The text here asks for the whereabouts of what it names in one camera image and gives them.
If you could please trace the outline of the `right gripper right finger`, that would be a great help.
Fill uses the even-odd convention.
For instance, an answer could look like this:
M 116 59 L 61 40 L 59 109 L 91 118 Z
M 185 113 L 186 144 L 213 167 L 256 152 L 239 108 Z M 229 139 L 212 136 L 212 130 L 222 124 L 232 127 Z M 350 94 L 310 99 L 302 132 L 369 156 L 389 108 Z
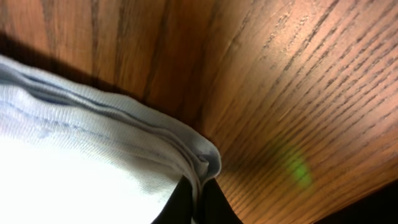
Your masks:
M 198 207 L 199 224 L 243 224 L 215 179 L 203 187 Z

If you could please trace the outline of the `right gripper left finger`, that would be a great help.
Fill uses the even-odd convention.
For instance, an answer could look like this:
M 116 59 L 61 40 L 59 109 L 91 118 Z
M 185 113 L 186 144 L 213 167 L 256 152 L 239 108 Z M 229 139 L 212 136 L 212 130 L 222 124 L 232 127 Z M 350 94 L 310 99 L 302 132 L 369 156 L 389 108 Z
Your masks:
M 183 176 L 152 224 L 191 224 L 192 215 L 192 185 Z

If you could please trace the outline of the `light blue printed t-shirt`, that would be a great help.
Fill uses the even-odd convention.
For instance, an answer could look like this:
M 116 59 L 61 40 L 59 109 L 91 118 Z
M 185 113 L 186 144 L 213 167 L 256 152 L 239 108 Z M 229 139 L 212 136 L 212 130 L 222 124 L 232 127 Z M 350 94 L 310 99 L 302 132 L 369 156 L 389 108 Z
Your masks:
M 151 223 L 181 178 L 196 202 L 220 170 L 186 124 L 1 58 L 2 223 Z

